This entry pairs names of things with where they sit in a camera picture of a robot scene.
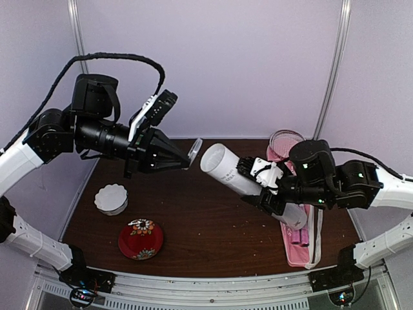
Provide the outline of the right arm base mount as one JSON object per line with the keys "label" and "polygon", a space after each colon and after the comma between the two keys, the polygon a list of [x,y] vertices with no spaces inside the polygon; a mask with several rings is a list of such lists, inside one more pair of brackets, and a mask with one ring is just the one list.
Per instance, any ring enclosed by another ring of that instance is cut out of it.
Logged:
{"label": "right arm base mount", "polygon": [[350,245],[340,250],[335,267],[308,274],[312,291],[329,291],[330,301],[341,308],[350,307],[358,301],[354,283],[365,278],[364,271],[356,266],[355,248],[355,245]]}

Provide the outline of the clear plastic tube lid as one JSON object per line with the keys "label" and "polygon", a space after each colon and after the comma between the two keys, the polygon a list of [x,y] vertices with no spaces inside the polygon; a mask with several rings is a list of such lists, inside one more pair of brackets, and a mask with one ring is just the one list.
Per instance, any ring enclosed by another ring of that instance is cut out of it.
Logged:
{"label": "clear plastic tube lid", "polygon": [[195,142],[192,144],[188,152],[188,158],[190,160],[189,167],[193,164],[194,160],[196,159],[199,151],[201,150],[202,144],[203,140],[201,138],[196,139]]}

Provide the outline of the white shuttlecock tube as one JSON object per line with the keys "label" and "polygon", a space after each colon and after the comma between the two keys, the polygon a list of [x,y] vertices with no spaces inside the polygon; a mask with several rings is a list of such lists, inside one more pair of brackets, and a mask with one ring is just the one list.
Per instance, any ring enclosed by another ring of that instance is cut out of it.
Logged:
{"label": "white shuttlecock tube", "polygon": [[[259,195],[263,189],[259,184],[240,175],[236,165],[240,157],[234,154],[229,148],[222,143],[215,143],[209,147],[203,154],[200,161],[200,168],[213,179],[227,186],[240,196]],[[295,219],[293,211],[287,211],[285,208],[284,215],[291,222],[293,227],[299,226],[306,214]]]}

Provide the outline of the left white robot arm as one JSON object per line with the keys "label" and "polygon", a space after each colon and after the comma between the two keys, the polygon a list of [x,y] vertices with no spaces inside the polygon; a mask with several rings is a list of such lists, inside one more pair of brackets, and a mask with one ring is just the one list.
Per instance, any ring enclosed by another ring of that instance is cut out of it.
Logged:
{"label": "left white robot arm", "polygon": [[187,169],[191,155],[182,151],[159,124],[175,105],[177,96],[168,90],[151,96],[129,125],[118,122],[118,80],[101,74],[77,77],[71,104],[64,110],[51,108],[29,123],[1,155],[1,193],[60,154],[77,152],[83,159],[96,151],[100,157],[120,159],[124,175]]}

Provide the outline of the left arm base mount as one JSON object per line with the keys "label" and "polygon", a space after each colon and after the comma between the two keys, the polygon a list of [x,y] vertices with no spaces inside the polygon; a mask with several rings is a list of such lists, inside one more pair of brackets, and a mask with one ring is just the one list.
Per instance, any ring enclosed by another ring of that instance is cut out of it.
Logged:
{"label": "left arm base mount", "polygon": [[64,271],[55,269],[59,281],[70,289],[69,301],[76,309],[85,309],[93,304],[98,293],[111,293],[116,276],[108,271],[91,269],[86,266],[83,251],[69,245],[72,253],[71,266]]}

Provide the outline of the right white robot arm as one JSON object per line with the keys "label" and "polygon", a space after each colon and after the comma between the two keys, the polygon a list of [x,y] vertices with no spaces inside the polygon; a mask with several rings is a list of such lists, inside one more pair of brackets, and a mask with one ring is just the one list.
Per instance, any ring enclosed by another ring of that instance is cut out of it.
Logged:
{"label": "right white robot arm", "polygon": [[350,160],[336,165],[333,149],[325,140],[295,144],[288,155],[293,170],[282,162],[258,157],[238,160],[240,175],[259,186],[243,200],[291,228],[303,226],[300,216],[289,216],[299,205],[318,209],[368,209],[395,207],[412,210],[412,178],[396,173],[381,161],[358,150],[366,161]]}

